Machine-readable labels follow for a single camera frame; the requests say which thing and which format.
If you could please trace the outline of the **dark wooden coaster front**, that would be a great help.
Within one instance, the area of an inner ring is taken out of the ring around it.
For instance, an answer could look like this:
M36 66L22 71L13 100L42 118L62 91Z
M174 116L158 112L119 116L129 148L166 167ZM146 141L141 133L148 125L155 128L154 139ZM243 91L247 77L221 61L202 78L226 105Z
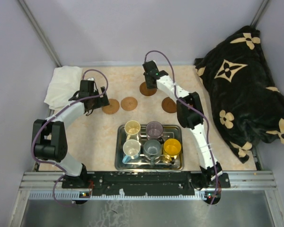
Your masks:
M176 103L169 97L166 97L163 99L162 103L161 103L161 107L162 109L169 113L169 114L173 114L177 112L177 105Z

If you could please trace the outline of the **woven coaster frilled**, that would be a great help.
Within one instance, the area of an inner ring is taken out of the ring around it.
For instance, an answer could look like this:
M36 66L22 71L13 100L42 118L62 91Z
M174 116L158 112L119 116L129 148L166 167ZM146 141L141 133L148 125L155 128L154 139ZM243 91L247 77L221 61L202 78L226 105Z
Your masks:
M105 114L115 114L120 108L120 104L116 99L109 99L109 105L102 107Z

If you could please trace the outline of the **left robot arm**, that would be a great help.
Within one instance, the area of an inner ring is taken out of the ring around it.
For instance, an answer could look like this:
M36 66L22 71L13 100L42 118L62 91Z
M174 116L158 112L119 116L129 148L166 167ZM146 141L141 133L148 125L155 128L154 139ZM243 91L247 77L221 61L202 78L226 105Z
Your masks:
M39 163L57 166L64 173L63 188L83 188L89 182L86 166L68 153L66 129L77 118L109 105L105 87L99 91L93 79L82 80L80 88L56 115L33 124L32 156Z

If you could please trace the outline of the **dark wooden coaster back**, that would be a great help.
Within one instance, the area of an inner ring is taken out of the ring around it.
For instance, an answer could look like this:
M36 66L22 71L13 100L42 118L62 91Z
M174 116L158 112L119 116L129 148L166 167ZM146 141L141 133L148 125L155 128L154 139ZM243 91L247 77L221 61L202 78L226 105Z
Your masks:
M139 90L140 93L144 96L152 96L157 92L156 88L148 89L146 86L146 82L140 84Z

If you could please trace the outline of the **woven coaster smooth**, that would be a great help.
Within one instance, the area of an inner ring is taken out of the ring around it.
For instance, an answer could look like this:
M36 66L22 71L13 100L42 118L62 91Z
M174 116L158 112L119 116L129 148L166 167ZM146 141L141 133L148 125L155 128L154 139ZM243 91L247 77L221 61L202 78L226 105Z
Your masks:
M137 99L132 97L132 96L125 97L121 101L121 107L125 111L132 111L132 110L134 110L137 107L137 105L138 105Z

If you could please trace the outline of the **dark wooden coaster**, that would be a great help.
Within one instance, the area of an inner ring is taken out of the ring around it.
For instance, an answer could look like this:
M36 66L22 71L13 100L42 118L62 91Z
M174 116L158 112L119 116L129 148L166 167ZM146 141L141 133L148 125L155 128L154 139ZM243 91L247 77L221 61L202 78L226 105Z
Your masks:
M161 103L161 107L162 109L169 113L169 114L173 114L177 112L177 105L176 103L169 97L166 97L163 99L162 103Z
M140 93L144 96L152 96L157 92L156 88L148 89L146 86L146 82L140 84L139 90Z

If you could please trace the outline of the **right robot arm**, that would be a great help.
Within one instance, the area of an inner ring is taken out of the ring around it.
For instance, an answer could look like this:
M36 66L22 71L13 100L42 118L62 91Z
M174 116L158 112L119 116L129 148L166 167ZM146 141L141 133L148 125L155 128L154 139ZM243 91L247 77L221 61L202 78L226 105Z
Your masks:
M204 129L204 121L207 119L198 93L190 93L177 85L166 71L158 69L155 61L145 61L142 66L147 88L156 88L168 95L177 105L178 122L192 133L203 174L203 184L207 187L218 187L219 176L223 174L223 170L208 142L208 133Z

